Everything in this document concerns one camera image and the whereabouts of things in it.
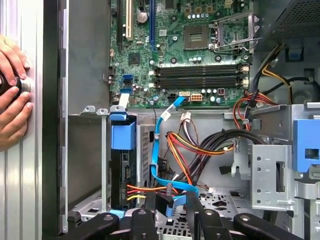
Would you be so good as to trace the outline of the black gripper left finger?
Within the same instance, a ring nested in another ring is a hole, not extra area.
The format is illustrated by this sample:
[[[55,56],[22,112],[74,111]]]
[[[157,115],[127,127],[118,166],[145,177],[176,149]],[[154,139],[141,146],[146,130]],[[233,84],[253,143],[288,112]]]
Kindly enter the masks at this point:
[[[144,208],[132,208],[123,218],[100,213],[66,234],[68,240],[156,240],[156,193],[148,192]]]

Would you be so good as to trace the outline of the person's hand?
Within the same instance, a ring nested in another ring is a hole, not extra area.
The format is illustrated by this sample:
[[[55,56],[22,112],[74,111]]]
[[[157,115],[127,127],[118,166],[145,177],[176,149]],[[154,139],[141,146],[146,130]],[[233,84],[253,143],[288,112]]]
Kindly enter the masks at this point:
[[[0,36],[0,72],[9,89],[0,96],[0,150],[14,146],[26,133],[28,118],[33,104],[31,94],[22,92],[19,96],[16,76],[24,80],[30,68],[27,57],[20,47],[5,35]]]

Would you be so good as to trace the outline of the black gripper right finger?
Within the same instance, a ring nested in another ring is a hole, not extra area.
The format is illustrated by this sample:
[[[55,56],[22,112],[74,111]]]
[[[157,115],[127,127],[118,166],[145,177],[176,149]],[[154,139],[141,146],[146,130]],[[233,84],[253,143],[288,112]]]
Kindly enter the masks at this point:
[[[203,208],[194,192],[186,194],[186,218],[193,240],[300,240],[278,226],[249,213],[230,221],[217,211]]]

